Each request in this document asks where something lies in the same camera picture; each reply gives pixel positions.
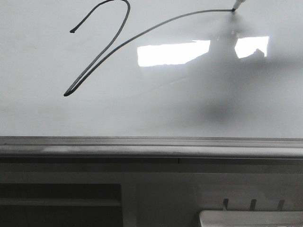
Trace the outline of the white box lower right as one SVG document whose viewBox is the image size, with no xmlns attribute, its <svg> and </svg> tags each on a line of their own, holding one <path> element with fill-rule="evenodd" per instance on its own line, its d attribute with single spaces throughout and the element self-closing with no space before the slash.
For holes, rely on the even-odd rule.
<svg viewBox="0 0 303 227">
<path fill-rule="evenodd" d="M 202 227 L 301 227 L 301 211 L 215 211 L 199 214 Z"/>
</svg>

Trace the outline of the grey aluminium whiteboard frame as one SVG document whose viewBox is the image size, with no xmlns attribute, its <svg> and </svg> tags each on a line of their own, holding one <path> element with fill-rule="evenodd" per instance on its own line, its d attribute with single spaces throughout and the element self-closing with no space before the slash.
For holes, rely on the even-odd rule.
<svg viewBox="0 0 303 227">
<path fill-rule="evenodd" d="M 298 138 L 2 136 L 1 157 L 300 159 Z"/>
</svg>

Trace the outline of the white glossy whiteboard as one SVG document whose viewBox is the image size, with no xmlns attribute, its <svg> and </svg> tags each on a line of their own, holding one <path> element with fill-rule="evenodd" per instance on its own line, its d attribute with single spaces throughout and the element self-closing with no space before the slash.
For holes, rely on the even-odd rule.
<svg viewBox="0 0 303 227">
<path fill-rule="evenodd" d="M 120 0 L 0 3 L 2 136 L 300 138 L 303 3 Z"/>
</svg>

